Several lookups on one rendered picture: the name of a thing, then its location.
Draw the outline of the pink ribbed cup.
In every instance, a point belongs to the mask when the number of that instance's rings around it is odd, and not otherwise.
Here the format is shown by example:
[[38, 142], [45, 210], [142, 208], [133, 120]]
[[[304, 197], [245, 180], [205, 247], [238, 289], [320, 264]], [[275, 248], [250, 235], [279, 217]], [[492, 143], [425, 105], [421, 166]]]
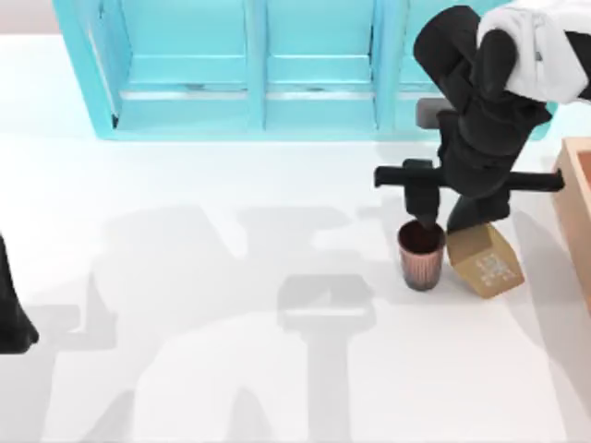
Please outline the pink ribbed cup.
[[433, 289], [440, 281], [446, 235], [435, 224], [427, 229], [419, 221], [406, 222], [397, 242], [406, 285], [416, 291]]

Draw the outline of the brown cardboard carton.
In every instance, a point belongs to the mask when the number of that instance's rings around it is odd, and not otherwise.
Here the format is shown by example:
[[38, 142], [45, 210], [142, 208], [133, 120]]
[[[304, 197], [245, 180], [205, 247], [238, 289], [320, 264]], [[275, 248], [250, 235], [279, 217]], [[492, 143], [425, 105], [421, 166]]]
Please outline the brown cardboard carton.
[[454, 271], [483, 299], [525, 282], [513, 247], [492, 223], [448, 233], [447, 251]]

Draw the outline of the pale grey rounded box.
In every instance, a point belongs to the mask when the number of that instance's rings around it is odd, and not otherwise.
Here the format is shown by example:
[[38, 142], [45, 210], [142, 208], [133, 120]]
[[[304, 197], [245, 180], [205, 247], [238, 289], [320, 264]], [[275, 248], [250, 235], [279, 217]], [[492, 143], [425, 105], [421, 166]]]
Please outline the pale grey rounded box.
[[422, 129], [438, 128], [438, 114], [453, 110], [453, 106], [444, 98], [421, 98], [416, 103], [416, 125]]

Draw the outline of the salmon-coloured shallow box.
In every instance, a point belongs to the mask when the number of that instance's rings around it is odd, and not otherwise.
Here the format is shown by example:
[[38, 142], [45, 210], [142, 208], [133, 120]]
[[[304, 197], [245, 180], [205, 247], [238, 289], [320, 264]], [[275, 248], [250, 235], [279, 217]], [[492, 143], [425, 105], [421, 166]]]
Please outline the salmon-coloured shallow box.
[[564, 138], [555, 169], [565, 186], [554, 196], [554, 207], [591, 312], [591, 137]]

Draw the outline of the light blue rack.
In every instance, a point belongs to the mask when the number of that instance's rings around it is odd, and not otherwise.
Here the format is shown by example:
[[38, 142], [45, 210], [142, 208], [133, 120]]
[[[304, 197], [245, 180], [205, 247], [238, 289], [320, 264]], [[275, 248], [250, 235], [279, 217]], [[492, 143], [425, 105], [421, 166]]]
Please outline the light blue rack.
[[508, 0], [53, 0], [96, 135], [421, 141], [412, 54], [444, 8]]

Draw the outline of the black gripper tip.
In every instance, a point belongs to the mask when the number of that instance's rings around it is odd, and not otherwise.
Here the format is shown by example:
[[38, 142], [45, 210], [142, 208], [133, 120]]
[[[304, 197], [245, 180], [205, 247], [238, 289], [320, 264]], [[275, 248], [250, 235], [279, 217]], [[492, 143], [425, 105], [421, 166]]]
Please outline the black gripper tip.
[[6, 243], [0, 234], [0, 354], [24, 354], [40, 339], [12, 279]]

